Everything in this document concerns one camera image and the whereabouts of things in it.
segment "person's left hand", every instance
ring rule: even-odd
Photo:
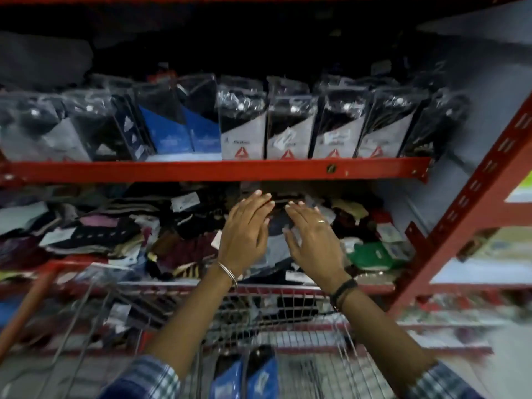
[[[271,194],[257,190],[237,203],[229,212],[218,261],[230,269],[236,278],[251,267],[266,252],[268,241],[268,214],[275,207]]]

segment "person's right hand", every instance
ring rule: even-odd
[[[334,293],[350,278],[344,271],[345,254],[340,241],[318,208],[291,201],[285,209],[302,238],[299,246],[294,233],[283,230],[292,258],[323,291]]]

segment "plaid shirt sleeve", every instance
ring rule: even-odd
[[[483,399],[462,378],[443,363],[438,363],[410,389],[406,399]]]
[[[180,385],[172,367],[143,355],[106,387],[98,399],[171,399],[178,396]]]

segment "bracelet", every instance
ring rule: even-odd
[[[331,295],[331,305],[332,307],[336,310],[336,311],[339,311],[339,308],[338,308],[338,299],[340,298],[340,296],[342,296],[342,294],[348,290],[351,290],[353,288],[356,288],[358,287],[358,283],[356,282],[355,279],[349,279],[348,281],[344,282],[337,290],[336,292]]]
[[[236,282],[236,277],[235,275],[232,273],[232,271],[230,271],[230,269],[226,268],[223,264],[221,264],[220,262],[216,262],[218,264],[219,267],[221,267],[223,269],[223,271],[225,273],[227,273],[227,275],[231,278],[231,280],[233,281],[233,287],[237,288],[238,287],[238,283]]]

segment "hand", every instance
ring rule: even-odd
[[[270,221],[266,217],[275,207],[270,199],[271,194],[263,195],[257,190],[229,212],[222,230],[218,261],[236,278],[266,253]]]
[[[323,291],[334,293],[350,278],[344,270],[345,255],[340,241],[318,208],[309,208],[302,201],[298,204],[291,201],[285,209],[302,238],[299,246],[294,233],[284,230],[290,255]]]

